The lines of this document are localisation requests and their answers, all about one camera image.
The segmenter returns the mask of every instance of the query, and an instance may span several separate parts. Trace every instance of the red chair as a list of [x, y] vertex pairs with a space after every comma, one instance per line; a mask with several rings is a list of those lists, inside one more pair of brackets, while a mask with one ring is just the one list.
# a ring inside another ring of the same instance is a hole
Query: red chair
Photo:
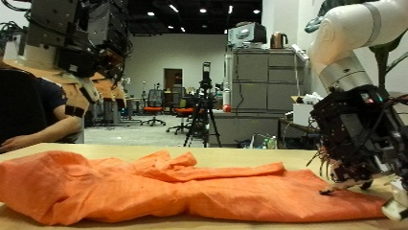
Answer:
[[147, 121], [140, 122], [140, 126], [143, 123], [150, 124], [152, 127], [155, 123], [160, 123], [163, 126], [166, 125], [166, 122], [156, 119], [155, 116], [158, 113], [163, 113], [163, 99], [164, 99], [164, 92], [160, 89], [150, 89], [147, 94], [147, 106], [142, 108], [142, 111], [144, 113], [151, 113], [152, 118]]
[[178, 118], [180, 118], [180, 124], [178, 126], [168, 127], [166, 132], [170, 132], [170, 129], [175, 129], [174, 135], [180, 131], [183, 131], [184, 128], [188, 128], [188, 125], [183, 123], [183, 119], [190, 117], [192, 115], [192, 105], [188, 102], [186, 96], [186, 89], [183, 87], [174, 87], [171, 89], [171, 95], [172, 95], [172, 113]]

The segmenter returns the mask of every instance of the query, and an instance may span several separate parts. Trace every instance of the person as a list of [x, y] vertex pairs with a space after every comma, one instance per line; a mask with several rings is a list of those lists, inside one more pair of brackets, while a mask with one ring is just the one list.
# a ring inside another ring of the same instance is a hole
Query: person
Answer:
[[[11, 68], [3, 64], [1, 57], [0, 68]], [[65, 114], [66, 99], [63, 98], [62, 88], [55, 83], [41, 78], [35, 78], [35, 84], [46, 114], [46, 128], [29, 135], [19, 135], [5, 140], [0, 144], [0, 153], [18, 150], [39, 143], [74, 143], [77, 134], [81, 131], [81, 118]]]

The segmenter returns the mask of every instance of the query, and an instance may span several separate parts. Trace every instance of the box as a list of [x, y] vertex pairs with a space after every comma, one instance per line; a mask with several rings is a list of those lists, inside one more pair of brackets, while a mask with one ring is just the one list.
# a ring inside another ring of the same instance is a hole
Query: box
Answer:
[[308, 127], [309, 111], [313, 109], [312, 104], [293, 103], [293, 123]]

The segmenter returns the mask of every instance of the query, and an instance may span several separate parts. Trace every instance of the table surface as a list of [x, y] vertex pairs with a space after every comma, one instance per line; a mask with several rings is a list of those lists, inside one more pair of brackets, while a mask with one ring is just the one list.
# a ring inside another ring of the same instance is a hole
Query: table surface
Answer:
[[[305, 169], [305, 164], [314, 154], [313, 150], [281, 149], [217, 149], [217, 148], [182, 148], [147, 146], [103, 146], [85, 144], [39, 144], [5, 154], [0, 154], [0, 161], [13, 159], [46, 150], [67, 150], [81, 153], [89, 159], [116, 157], [123, 160], [135, 160], [156, 150], [167, 150], [171, 156], [190, 151], [197, 159], [197, 167], [255, 167], [265, 163], [281, 161], [287, 170]], [[320, 164], [314, 160], [306, 167], [318, 174]], [[384, 179], [377, 179], [368, 193], [388, 198], [390, 188], [384, 186]], [[43, 226], [34, 220], [14, 212], [0, 203], [0, 228], [3, 229], [42, 229]], [[324, 223], [267, 223], [251, 221], [221, 220], [178, 215], [168, 218], [135, 218], [118, 223], [102, 223], [90, 220], [70, 226], [47, 226], [46, 229], [408, 229], [408, 221], [392, 221], [385, 218]]]

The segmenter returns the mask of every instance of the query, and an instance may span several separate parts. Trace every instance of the person's arm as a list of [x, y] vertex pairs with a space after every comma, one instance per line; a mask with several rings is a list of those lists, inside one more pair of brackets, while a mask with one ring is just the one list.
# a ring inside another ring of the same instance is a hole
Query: person's arm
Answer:
[[53, 114], [58, 119], [57, 123], [30, 135], [21, 135], [7, 139], [1, 143], [0, 152], [18, 150], [39, 143], [54, 142], [66, 135], [79, 132], [81, 118], [65, 115], [65, 105], [57, 106], [53, 109]]

